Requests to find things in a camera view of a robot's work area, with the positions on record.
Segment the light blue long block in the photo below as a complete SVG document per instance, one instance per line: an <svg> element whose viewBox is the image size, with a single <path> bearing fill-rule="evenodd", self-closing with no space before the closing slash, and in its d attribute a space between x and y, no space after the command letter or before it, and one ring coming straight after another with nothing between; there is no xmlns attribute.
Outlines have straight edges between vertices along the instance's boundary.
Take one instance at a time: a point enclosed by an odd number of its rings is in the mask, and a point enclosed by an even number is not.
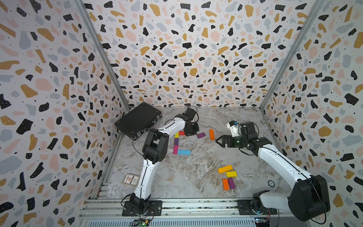
<svg viewBox="0 0 363 227"><path fill-rule="evenodd" d="M178 155L190 155L191 151L190 150L178 150L177 154Z"/></svg>

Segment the magenta block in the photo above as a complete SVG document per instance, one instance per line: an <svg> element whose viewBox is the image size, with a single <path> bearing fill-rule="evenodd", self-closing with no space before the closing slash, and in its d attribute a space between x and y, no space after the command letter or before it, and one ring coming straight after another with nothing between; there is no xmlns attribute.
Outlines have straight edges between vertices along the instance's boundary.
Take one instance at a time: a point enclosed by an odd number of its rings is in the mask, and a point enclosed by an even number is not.
<svg viewBox="0 0 363 227"><path fill-rule="evenodd" d="M174 145L173 154L178 154L178 145Z"/></svg>

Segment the yellow short block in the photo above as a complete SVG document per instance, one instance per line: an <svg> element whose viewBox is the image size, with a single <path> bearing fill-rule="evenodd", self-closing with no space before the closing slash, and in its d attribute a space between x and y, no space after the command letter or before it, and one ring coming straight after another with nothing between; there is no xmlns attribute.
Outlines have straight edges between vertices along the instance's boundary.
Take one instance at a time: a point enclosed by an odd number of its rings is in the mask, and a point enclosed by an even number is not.
<svg viewBox="0 0 363 227"><path fill-rule="evenodd" d="M226 176L227 176L227 178L237 177L237 172L236 171L226 172Z"/></svg>

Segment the orange long block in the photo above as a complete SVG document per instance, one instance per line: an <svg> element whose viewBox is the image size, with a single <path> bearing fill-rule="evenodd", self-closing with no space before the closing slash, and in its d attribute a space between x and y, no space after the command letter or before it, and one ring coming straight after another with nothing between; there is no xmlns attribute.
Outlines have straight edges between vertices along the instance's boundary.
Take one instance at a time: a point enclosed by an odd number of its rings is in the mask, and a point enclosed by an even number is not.
<svg viewBox="0 0 363 227"><path fill-rule="evenodd" d="M210 129L209 130L209 135L210 135L210 139L213 141L215 140L215 134L214 134L214 130L213 129Z"/></svg>

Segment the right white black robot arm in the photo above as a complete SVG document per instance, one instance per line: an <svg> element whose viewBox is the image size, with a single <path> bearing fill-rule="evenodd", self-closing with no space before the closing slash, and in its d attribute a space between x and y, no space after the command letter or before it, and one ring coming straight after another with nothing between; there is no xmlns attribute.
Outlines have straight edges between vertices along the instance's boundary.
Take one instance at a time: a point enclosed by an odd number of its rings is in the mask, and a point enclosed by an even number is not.
<svg viewBox="0 0 363 227"><path fill-rule="evenodd" d="M308 221L330 211L328 184L324 177L312 175L281 153L270 140L260 137L253 122L227 124L231 135L222 135L215 141L225 148L247 149L268 163L292 189L290 195L264 190L254 193L251 207L254 213L267 209L292 213L300 221Z"/></svg>

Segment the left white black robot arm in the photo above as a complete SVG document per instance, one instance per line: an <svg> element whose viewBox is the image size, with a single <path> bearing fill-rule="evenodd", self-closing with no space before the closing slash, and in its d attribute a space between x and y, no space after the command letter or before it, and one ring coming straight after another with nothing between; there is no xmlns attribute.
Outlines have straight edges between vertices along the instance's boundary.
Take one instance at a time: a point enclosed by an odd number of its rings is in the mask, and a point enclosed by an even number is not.
<svg viewBox="0 0 363 227"><path fill-rule="evenodd" d="M193 120L196 116L198 116L198 109L188 107L183 113L167 121L165 126L148 131L142 148L144 160L140 180L134 193L130 195L130 204L139 214L148 211L152 182L158 165L167 154L169 137L175 136L180 131L184 131L186 136L196 135L199 131L198 121Z"/></svg>

